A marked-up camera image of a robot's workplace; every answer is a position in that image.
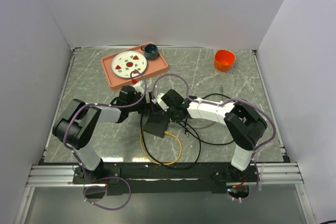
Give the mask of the black network switch box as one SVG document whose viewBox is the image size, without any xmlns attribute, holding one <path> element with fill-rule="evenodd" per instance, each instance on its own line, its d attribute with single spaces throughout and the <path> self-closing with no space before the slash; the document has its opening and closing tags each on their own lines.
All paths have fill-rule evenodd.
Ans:
<svg viewBox="0 0 336 224">
<path fill-rule="evenodd" d="M 166 113 L 158 112 L 150 114 L 143 130 L 146 133 L 163 138 L 169 122 L 170 118 Z"/>
</svg>

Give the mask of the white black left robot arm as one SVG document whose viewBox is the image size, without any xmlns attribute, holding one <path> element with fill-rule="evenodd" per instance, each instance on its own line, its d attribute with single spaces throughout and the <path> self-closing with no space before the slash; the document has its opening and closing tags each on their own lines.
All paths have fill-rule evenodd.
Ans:
<svg viewBox="0 0 336 224">
<path fill-rule="evenodd" d="M 124 86 L 109 104 L 73 99 L 55 121 L 52 134 L 73 153 L 86 178 L 98 183 L 104 176 L 104 162 L 90 143 L 96 125 L 122 123 L 132 112 L 153 112 L 151 98 L 151 92 L 146 94 L 140 88 Z"/>
</svg>

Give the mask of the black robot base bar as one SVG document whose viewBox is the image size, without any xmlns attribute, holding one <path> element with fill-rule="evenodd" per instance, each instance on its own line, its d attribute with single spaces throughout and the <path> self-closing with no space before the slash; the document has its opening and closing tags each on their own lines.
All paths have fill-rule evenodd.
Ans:
<svg viewBox="0 0 336 224">
<path fill-rule="evenodd" d="M 91 181 L 80 167 L 75 169 L 72 183 L 89 187 L 98 185 L 108 196 L 140 193 L 225 194 L 230 184 L 257 181 L 257 171 L 251 164 L 244 172 L 235 170 L 229 162 L 183 163 L 182 169 L 167 168 L 154 163 L 105 163 L 102 180 Z"/>
</svg>

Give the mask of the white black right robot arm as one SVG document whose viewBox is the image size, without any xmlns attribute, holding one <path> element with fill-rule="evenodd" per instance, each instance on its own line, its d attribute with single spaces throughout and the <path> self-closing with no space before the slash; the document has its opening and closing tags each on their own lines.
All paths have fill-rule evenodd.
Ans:
<svg viewBox="0 0 336 224">
<path fill-rule="evenodd" d="M 257 142 L 267 129 L 266 121 L 251 105 L 241 101 L 214 102 L 199 97 L 183 98 L 175 90 L 160 93 L 156 101 L 176 123 L 203 119 L 225 125 L 236 144 L 230 162 L 230 177 L 241 181 L 248 169 Z"/>
</svg>

